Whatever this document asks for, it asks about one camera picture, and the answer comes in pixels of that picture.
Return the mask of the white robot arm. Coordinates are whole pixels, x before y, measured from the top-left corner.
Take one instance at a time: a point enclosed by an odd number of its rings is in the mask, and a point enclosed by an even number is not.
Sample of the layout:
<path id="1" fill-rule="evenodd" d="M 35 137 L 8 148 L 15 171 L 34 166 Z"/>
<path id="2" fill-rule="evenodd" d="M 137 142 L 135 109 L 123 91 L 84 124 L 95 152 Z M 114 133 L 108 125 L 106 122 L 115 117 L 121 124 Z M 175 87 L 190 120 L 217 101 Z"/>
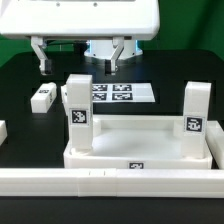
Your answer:
<path id="1" fill-rule="evenodd" d="M 43 75 L 52 73 L 44 52 L 49 40 L 109 40 L 106 70 L 127 40 L 151 40 L 160 27 L 158 0 L 0 0 L 0 35 L 28 38 Z"/>

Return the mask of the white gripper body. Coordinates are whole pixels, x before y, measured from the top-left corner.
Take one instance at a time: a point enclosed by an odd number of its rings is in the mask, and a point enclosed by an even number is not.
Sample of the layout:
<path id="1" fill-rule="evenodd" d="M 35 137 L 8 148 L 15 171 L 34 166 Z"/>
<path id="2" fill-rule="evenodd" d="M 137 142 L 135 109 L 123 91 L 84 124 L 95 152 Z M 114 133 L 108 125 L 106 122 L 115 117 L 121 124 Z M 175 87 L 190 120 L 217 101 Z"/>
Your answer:
<path id="1" fill-rule="evenodd" d="M 158 0 L 0 0 L 0 34 L 46 39 L 151 40 Z"/>

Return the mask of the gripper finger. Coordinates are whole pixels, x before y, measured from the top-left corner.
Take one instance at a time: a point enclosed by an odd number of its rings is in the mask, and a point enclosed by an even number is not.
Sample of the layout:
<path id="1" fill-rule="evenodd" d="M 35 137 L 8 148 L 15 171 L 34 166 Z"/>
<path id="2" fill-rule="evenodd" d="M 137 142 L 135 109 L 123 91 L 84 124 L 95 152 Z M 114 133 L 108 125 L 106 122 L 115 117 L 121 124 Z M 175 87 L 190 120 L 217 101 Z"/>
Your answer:
<path id="1" fill-rule="evenodd" d="M 114 75 L 117 71 L 116 61 L 124 50 L 124 38 L 114 37 L 112 40 L 113 52 L 109 59 L 105 60 L 105 73 Z"/>
<path id="2" fill-rule="evenodd" d="M 32 36 L 31 37 L 31 47 L 37 55 L 40 65 L 39 69 L 42 75 L 52 74 L 52 61 L 46 56 L 44 49 L 47 44 L 43 37 Z"/>

